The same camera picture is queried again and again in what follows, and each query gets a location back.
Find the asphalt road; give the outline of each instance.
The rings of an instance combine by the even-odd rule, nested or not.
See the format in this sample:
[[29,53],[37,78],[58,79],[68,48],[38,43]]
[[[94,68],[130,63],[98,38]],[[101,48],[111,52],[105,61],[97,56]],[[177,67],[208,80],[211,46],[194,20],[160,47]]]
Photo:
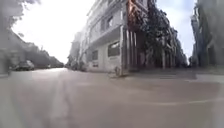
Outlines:
[[224,77],[157,77],[13,73],[0,79],[0,127],[223,128]]

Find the parked car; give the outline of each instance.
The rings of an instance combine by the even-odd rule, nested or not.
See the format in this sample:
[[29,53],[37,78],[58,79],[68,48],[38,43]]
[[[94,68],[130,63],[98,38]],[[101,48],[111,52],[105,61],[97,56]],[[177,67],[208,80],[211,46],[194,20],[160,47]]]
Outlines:
[[34,65],[31,61],[21,62],[15,68],[15,71],[31,71],[34,70]]

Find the building facade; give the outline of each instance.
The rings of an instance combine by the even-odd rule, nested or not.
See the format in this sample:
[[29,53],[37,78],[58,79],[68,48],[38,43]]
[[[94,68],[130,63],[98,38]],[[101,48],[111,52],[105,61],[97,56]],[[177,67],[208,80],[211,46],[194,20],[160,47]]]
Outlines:
[[[147,13],[148,2],[96,0],[88,13],[83,33],[85,39],[80,44],[80,59],[87,65],[87,71],[107,72],[115,67],[119,67],[121,72],[138,69],[141,65],[141,51],[138,46],[141,39],[138,33],[130,29],[128,18],[133,8]],[[173,39],[167,47],[173,51],[174,44]],[[169,50],[165,50],[163,56],[161,53],[161,58],[164,61],[162,66],[175,65],[175,55],[171,55]]]
[[196,51],[202,67],[224,65],[223,5],[222,0],[198,0],[196,4],[199,32],[203,40],[201,44],[196,41]]

